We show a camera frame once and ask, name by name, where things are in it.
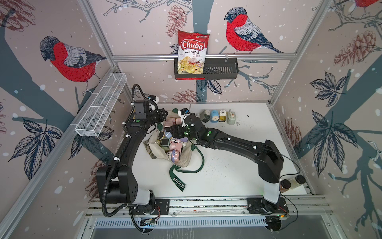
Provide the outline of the canvas tote bag green handles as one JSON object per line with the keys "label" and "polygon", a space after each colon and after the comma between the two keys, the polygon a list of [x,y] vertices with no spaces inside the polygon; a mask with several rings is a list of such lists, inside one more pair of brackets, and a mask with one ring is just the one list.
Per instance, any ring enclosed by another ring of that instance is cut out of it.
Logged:
{"label": "canvas tote bag green handles", "polygon": [[[188,114],[179,115],[181,112],[174,108],[166,111],[168,114],[165,121],[157,123],[156,128],[151,133],[148,140],[143,144],[152,159],[166,160],[172,163],[169,176],[172,182],[180,191],[184,191],[184,183],[176,173],[196,174],[199,173],[205,164],[203,153],[186,137],[184,133],[184,117]],[[201,165],[196,170],[186,170],[189,166],[193,152],[197,152],[201,157]]]}

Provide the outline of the purple sharpener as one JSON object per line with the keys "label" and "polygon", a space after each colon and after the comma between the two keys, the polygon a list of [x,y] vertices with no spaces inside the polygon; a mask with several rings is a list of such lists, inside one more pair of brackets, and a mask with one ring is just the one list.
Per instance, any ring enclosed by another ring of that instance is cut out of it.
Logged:
{"label": "purple sharpener", "polygon": [[187,143],[189,140],[187,137],[179,138],[178,141]]}

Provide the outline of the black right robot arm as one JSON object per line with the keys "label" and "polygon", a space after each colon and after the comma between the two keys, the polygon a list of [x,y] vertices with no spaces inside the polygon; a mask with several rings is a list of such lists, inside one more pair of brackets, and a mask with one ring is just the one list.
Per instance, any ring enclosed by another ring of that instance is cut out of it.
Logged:
{"label": "black right robot arm", "polygon": [[258,164],[258,174],[264,182],[264,192],[261,197],[247,199],[249,213],[268,216],[289,212],[280,193],[284,158],[273,141],[249,141],[228,135],[219,129],[205,127],[194,113],[184,118],[183,126],[173,126],[170,132],[176,138],[186,137],[197,145],[214,150],[225,150]]}

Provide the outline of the brown spice jar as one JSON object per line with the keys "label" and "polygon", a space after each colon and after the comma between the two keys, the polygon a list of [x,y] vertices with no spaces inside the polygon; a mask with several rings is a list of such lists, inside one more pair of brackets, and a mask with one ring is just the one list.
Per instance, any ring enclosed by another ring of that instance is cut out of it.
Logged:
{"label": "brown spice jar", "polygon": [[280,193],[285,193],[286,191],[290,190],[291,188],[291,182],[287,179],[283,179],[280,181]]}

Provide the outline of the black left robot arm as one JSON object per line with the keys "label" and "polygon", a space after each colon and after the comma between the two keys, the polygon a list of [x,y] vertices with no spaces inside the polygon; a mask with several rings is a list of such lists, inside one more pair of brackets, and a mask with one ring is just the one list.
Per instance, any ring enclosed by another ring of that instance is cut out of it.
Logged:
{"label": "black left robot arm", "polygon": [[138,149],[150,128],[164,122],[168,113],[158,107],[158,97],[143,95],[132,100],[131,112],[123,122],[124,138],[106,167],[96,172],[102,213],[110,218],[127,207],[143,206],[153,212],[156,207],[152,190],[143,190],[133,174],[132,166]]}

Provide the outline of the pale green sharpener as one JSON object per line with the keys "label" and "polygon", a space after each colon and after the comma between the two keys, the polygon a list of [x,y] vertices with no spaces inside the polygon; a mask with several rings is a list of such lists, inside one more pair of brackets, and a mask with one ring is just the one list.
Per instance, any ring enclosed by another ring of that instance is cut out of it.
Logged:
{"label": "pale green sharpener", "polygon": [[236,122],[236,113],[233,112],[233,111],[228,111],[228,112],[227,112],[227,119],[226,119],[226,122],[227,122],[229,125],[234,125],[235,122]]}

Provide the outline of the red cassava chips bag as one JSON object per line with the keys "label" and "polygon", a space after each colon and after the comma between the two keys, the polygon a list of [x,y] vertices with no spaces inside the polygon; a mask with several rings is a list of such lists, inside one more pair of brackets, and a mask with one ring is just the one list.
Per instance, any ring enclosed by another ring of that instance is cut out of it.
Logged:
{"label": "red cassava chips bag", "polygon": [[209,35],[178,31],[178,61],[175,69],[177,80],[204,80],[204,65]]}

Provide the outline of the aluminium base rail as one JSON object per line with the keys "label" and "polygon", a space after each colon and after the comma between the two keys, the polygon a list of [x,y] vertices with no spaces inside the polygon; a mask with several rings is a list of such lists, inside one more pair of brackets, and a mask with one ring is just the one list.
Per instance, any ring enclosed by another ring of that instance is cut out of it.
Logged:
{"label": "aluminium base rail", "polygon": [[220,227],[267,227],[278,231],[287,225],[300,225],[317,219],[325,229],[333,226],[331,210],[323,196],[285,196],[273,214],[261,215],[254,208],[259,204],[255,198],[243,197],[196,197],[158,199],[159,211],[145,215],[141,209],[133,210],[131,220],[128,209],[119,211],[111,218],[101,213],[98,199],[91,202],[82,223],[82,231],[94,229],[134,229],[137,224],[142,230],[173,230],[188,228]]}

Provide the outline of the yellow sharpener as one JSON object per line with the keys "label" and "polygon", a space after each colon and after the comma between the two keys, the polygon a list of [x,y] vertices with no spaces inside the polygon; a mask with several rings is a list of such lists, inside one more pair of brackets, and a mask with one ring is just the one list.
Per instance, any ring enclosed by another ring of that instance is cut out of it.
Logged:
{"label": "yellow sharpener", "polygon": [[219,122],[226,122],[227,112],[226,110],[220,110],[219,112]]}

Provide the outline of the small black square sharpener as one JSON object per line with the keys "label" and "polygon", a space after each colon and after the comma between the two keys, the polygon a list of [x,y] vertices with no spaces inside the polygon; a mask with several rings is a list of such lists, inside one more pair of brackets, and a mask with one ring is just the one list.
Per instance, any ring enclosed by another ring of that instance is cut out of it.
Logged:
{"label": "small black square sharpener", "polygon": [[163,138],[160,142],[161,147],[169,147],[171,143],[171,140],[168,138]]}

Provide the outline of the grey blue sharpener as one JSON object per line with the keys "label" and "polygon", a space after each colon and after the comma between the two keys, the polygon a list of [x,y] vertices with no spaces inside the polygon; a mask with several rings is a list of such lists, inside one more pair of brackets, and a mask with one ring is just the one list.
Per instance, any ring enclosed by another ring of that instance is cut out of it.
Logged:
{"label": "grey blue sharpener", "polygon": [[171,132],[165,132],[165,137],[168,139],[171,139],[173,136],[172,136]]}

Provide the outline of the black wall basket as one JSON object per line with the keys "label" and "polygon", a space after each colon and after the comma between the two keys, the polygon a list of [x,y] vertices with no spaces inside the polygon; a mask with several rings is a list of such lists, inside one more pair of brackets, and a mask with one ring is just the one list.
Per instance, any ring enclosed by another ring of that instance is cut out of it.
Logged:
{"label": "black wall basket", "polygon": [[237,58],[207,58],[202,74],[178,74],[178,60],[174,63],[176,80],[233,80],[238,73]]}

